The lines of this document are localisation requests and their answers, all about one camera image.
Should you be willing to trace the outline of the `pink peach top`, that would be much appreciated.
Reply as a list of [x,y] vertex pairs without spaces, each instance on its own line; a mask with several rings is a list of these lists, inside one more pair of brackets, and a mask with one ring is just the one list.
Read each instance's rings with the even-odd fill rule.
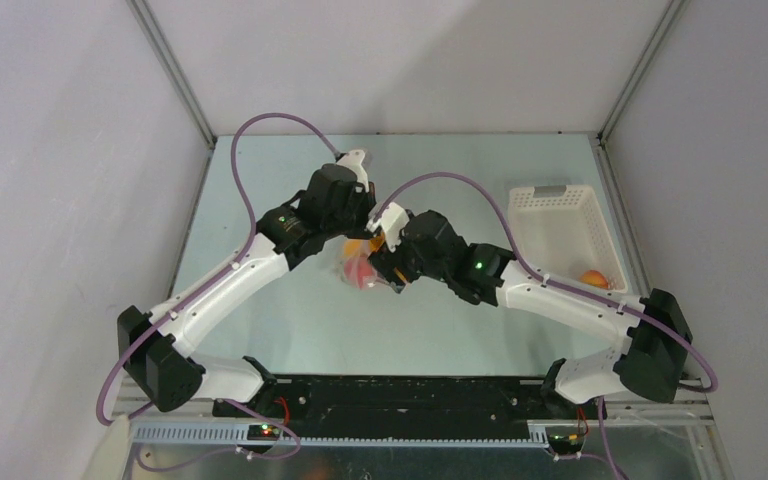
[[344,280],[351,286],[364,290],[375,286],[378,279],[375,269],[366,257],[354,257],[343,264]]

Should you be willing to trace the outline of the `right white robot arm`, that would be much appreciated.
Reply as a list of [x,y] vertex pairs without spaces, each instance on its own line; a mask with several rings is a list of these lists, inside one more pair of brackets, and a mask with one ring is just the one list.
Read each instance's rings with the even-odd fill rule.
[[535,313],[607,342],[600,352],[552,364],[541,392],[551,416],[566,418],[581,404],[622,392],[658,403],[675,399],[691,336],[669,293],[576,295],[524,269],[507,248],[467,243],[435,211],[412,215],[391,205],[366,229],[382,242],[369,262],[396,291],[428,277],[472,305]]

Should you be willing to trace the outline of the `orange fried snack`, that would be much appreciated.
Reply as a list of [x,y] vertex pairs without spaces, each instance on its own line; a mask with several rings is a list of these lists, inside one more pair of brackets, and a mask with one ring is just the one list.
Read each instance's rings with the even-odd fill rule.
[[410,272],[405,272],[403,266],[396,262],[391,262],[385,268],[385,273],[387,274],[388,281],[399,288],[407,286],[414,281]]

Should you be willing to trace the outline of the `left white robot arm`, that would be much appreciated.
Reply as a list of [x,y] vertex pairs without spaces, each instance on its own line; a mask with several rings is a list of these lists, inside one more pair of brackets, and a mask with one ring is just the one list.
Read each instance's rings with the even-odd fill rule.
[[197,356],[199,344],[251,295],[322,251],[335,237],[366,238],[375,187],[363,164],[347,157],[315,170],[308,186],[267,211],[252,237],[183,293],[147,312],[117,319],[124,369],[161,412],[192,399],[229,398],[252,416],[276,403],[267,371],[255,360]]

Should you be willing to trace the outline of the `clear zip top bag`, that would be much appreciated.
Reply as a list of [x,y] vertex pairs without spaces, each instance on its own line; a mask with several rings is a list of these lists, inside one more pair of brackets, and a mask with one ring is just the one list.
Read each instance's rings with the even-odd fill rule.
[[401,293],[411,280],[398,267],[396,255],[383,234],[370,239],[345,239],[337,255],[336,273],[347,285],[359,290],[389,287]]

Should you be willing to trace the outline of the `yellow mango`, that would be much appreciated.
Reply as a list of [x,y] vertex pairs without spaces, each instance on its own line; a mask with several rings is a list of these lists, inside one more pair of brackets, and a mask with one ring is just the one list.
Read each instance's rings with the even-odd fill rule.
[[385,241],[381,238],[372,239],[347,239],[342,247],[342,258],[367,257],[378,251]]

